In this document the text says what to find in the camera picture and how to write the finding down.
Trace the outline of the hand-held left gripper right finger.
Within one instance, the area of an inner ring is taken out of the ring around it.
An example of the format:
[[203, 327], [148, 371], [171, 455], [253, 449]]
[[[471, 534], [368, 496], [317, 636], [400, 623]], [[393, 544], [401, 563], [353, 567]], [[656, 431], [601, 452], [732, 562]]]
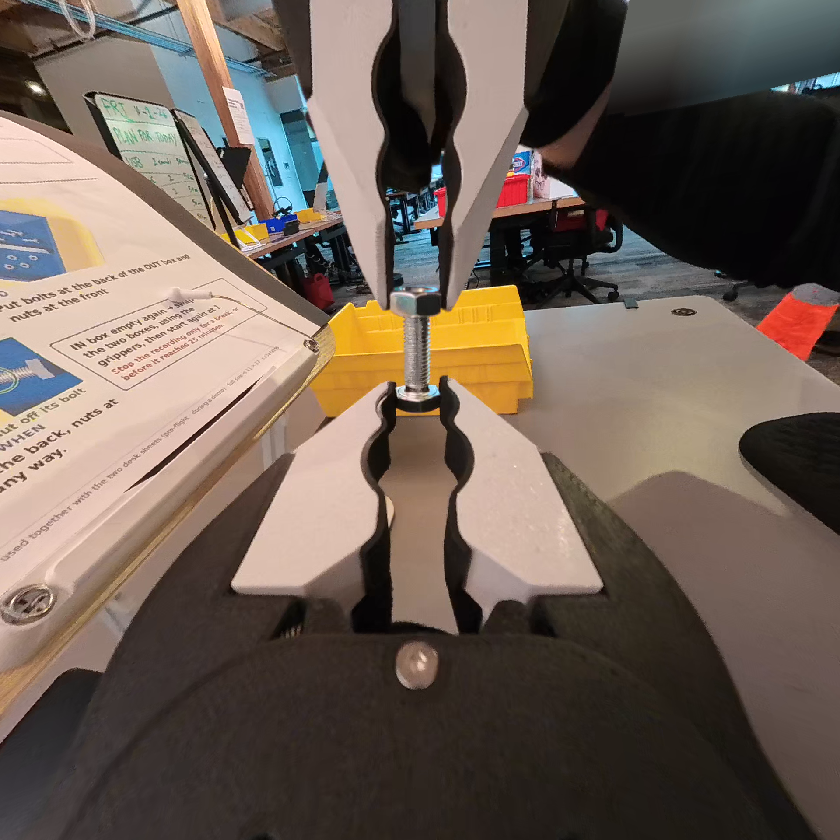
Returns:
[[477, 634], [503, 602], [604, 589], [539, 448], [454, 378], [439, 383], [444, 462], [455, 478], [444, 579], [459, 634]]

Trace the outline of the acrylic instruction sign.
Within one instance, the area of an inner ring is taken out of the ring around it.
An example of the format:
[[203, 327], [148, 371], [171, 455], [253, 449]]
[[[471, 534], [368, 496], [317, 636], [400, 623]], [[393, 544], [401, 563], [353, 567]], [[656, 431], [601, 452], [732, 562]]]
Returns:
[[2, 114], [2, 738], [326, 364], [328, 317], [149, 178]]

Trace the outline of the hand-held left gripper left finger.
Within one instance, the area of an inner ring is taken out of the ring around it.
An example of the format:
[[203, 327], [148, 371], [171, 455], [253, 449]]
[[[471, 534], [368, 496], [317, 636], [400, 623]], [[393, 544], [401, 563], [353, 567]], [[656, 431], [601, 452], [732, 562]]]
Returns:
[[392, 623], [391, 538], [381, 486], [396, 385], [365, 394], [295, 452], [232, 580], [241, 595], [338, 604], [361, 633]]

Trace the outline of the white paper notice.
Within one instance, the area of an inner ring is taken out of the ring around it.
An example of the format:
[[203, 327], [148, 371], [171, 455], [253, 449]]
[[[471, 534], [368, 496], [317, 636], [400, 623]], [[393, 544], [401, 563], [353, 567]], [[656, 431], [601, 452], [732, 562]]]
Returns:
[[239, 90], [232, 87], [222, 87], [227, 110], [234, 126], [237, 142], [242, 145], [254, 146], [255, 137], [250, 126], [246, 111], [245, 100]]

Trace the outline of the black framed sign stand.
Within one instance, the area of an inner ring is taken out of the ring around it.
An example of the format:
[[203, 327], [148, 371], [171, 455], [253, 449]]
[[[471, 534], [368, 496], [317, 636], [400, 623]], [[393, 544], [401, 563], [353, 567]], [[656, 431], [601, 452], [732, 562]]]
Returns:
[[171, 114], [193, 154], [199, 160], [207, 179], [220, 192], [226, 209], [238, 225], [248, 224], [252, 217], [252, 208], [248, 205], [237, 187], [231, 174], [222, 161], [217, 148], [200, 122], [191, 114], [174, 108]]

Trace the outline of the steel hex bolt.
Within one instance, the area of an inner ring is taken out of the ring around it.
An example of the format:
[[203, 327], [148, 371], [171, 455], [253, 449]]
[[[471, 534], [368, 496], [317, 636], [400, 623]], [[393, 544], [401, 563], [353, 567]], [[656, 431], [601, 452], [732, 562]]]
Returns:
[[402, 286], [394, 289], [390, 309], [402, 319], [404, 389], [408, 393], [431, 391], [431, 318], [443, 309], [438, 289]]

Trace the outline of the wooden post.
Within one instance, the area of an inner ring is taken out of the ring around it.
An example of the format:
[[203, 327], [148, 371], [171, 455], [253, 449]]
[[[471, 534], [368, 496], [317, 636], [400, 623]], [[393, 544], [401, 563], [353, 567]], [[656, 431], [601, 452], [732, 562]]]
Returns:
[[273, 199], [259, 164], [259, 156], [255, 147], [252, 144], [240, 141], [238, 137], [235, 122], [225, 96], [226, 90], [228, 88], [232, 89], [234, 85], [222, 46], [217, 37], [209, 6], [205, 1], [177, 1], [176, 5], [192, 42], [196, 59], [213, 100], [217, 116], [222, 123], [225, 138], [230, 147], [244, 148], [249, 151], [244, 186], [254, 206], [256, 218], [258, 220], [267, 219], [273, 215]]

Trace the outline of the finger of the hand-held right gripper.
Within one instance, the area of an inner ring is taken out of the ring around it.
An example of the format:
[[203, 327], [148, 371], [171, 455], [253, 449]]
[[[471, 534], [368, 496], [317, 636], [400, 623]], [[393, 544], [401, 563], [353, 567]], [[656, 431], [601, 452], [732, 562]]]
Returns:
[[435, 122], [447, 191], [438, 235], [444, 308], [455, 307], [476, 263], [527, 118], [528, 2], [438, 2]]
[[394, 24], [390, 1], [311, 1], [308, 111], [353, 252], [378, 302], [393, 283], [393, 228], [385, 206], [386, 131], [375, 72]]

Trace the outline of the wooden desk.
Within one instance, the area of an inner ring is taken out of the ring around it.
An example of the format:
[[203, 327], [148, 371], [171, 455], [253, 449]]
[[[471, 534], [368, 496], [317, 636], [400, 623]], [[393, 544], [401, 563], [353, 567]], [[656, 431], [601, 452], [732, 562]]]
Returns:
[[338, 229], [343, 230], [343, 215], [340, 212], [328, 212], [325, 217], [312, 223], [302, 224], [294, 234], [272, 234], [268, 239], [252, 246], [241, 245], [241, 253], [252, 260], [267, 258], [279, 254], [284, 249], [292, 248], [308, 238]]
[[[488, 270], [490, 284], [502, 285], [512, 269], [508, 265], [508, 249], [506, 235], [508, 231], [520, 233], [523, 229], [530, 229], [534, 225], [547, 223], [553, 210], [577, 210], [585, 206], [584, 201], [577, 195], [562, 198], [541, 198], [525, 203], [497, 207], [493, 210], [486, 236], [489, 239], [489, 257], [487, 260], [476, 259], [475, 270]], [[430, 230], [432, 244], [438, 247], [438, 279], [443, 301], [455, 286], [446, 280], [444, 251], [441, 245], [443, 239], [438, 230], [445, 224], [445, 218], [438, 211], [438, 200], [434, 196], [432, 205], [422, 213], [413, 223], [413, 228]]]

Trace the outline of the yellow plastic bin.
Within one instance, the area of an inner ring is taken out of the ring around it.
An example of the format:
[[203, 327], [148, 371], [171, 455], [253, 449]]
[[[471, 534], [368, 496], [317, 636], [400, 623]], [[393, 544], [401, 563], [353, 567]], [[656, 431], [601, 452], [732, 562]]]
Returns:
[[[430, 321], [431, 380], [446, 375], [500, 415], [533, 397], [529, 336], [515, 286], [462, 292], [453, 311]], [[346, 305], [329, 322], [331, 361], [311, 384], [321, 409], [336, 417], [383, 382], [404, 383], [403, 322], [369, 300]]]

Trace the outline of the orange safety cone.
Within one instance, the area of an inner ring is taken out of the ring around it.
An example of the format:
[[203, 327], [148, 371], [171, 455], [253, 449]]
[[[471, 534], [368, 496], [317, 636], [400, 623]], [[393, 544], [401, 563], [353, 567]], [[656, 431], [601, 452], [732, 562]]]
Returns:
[[758, 324], [767, 339], [803, 362], [837, 314], [839, 292], [808, 282], [794, 287]]

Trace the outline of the person's right forearm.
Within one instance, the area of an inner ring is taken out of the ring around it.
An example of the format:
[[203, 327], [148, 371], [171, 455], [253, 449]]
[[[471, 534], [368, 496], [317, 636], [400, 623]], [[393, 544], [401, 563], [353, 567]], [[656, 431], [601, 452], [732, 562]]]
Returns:
[[764, 91], [586, 117], [539, 148], [549, 171], [666, 254], [757, 287], [839, 284], [839, 118]]

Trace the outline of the black office chair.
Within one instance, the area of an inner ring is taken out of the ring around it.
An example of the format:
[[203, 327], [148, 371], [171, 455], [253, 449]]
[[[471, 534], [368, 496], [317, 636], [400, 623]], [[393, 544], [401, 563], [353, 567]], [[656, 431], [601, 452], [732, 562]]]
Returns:
[[543, 280], [518, 280], [519, 297], [528, 308], [542, 308], [560, 295], [578, 295], [598, 304], [594, 290], [606, 290], [606, 301], [620, 298], [618, 286], [606, 280], [593, 280], [586, 273], [590, 257], [615, 254], [623, 245], [624, 226], [605, 209], [590, 205], [554, 206], [549, 219], [532, 232], [532, 255], [526, 268], [541, 264], [555, 270], [554, 276]]

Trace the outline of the whiteboard with green writing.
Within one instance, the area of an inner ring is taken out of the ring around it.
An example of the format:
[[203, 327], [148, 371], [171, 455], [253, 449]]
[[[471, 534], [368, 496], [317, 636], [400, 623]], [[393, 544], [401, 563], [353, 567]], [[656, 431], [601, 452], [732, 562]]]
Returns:
[[215, 229], [201, 179], [166, 106], [100, 91], [83, 99], [111, 154]]

